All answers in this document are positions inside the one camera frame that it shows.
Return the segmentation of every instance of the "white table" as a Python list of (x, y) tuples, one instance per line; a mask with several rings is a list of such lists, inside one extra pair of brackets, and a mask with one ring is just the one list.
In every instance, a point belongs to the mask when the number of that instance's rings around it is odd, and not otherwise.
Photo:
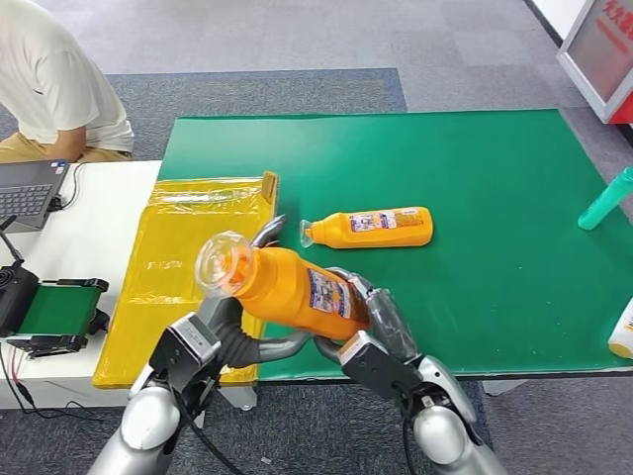
[[(61, 195), (72, 194), (72, 165)], [(99, 308), (112, 315), (121, 292), (138, 220), (156, 181), (160, 160), (87, 163), (78, 172), (77, 201), (67, 210), (53, 213), (41, 233), (10, 235), (25, 258), (25, 267), (40, 280), (99, 277), (109, 288)], [(11, 262), (0, 246), (0, 263)], [(103, 345), (104, 334), (89, 337), (88, 345), (75, 354), (22, 360), (18, 377), (40, 407), (63, 407), (69, 400), (85, 406), (124, 406), (127, 390), (99, 390), (91, 381)], [(10, 346), (2, 345), (9, 364)], [(0, 409), (17, 404), (0, 371)]]

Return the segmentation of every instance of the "orange plastic bottle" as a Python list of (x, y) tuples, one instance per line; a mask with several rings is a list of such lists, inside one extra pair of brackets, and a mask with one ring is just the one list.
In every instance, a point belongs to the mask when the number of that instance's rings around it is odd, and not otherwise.
[(301, 221), (301, 244), (346, 247), (401, 247), (424, 245), (433, 235), (433, 221), (426, 208), (334, 213), (322, 221)]
[(253, 248), (230, 231), (200, 249), (195, 278), (207, 295), (234, 296), (268, 322), (343, 340), (369, 326), (364, 304), (344, 279), (293, 250)]

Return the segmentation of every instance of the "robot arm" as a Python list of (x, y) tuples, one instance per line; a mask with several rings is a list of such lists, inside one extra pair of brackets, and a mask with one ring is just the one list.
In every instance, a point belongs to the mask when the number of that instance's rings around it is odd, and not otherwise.
[[(268, 245), (284, 221), (278, 217), (269, 223), (253, 245)], [(242, 306), (235, 299), (204, 299), (197, 312), (165, 329), (132, 385), (121, 425), (88, 474), (167, 474), (180, 431), (204, 411), (224, 365), (244, 367), (287, 358), (312, 337), (293, 332), (260, 340), (243, 332), (241, 322)]]
[(339, 346), (315, 336), (321, 354), (340, 364), (351, 379), (396, 402), (440, 475), (507, 475), (475, 432), (476, 412), (457, 380), (440, 360), (420, 354), (388, 290), (343, 269), (329, 270), (346, 278), (365, 302), (370, 327), (379, 338), (361, 331)]

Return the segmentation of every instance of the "green table surface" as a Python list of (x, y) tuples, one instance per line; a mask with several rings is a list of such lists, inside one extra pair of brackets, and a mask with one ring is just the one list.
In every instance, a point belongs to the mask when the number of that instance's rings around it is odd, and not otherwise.
[(86, 334), (102, 291), (97, 287), (40, 285), (17, 335)]
[[(604, 184), (558, 111), (181, 118), (159, 179), (266, 169), (288, 216), (281, 245), (388, 287), (423, 351), (457, 375), (631, 365), (607, 340), (633, 292), (633, 228), (619, 209), (576, 226)], [(416, 205), (434, 219), (429, 245), (300, 246), (300, 219)], [(312, 343), (260, 370), (340, 376)]]

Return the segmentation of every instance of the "yellow plastic bag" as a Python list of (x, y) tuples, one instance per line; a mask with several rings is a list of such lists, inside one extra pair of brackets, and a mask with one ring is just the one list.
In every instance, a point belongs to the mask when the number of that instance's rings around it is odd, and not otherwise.
[[(93, 385), (131, 386), (165, 327), (202, 299), (193, 276), (198, 251), (226, 230), (254, 238), (275, 215), (277, 177), (158, 182), (139, 228)], [(263, 322), (244, 313), (243, 328), (261, 336)], [(222, 382), (248, 383), (257, 367), (225, 368)]]

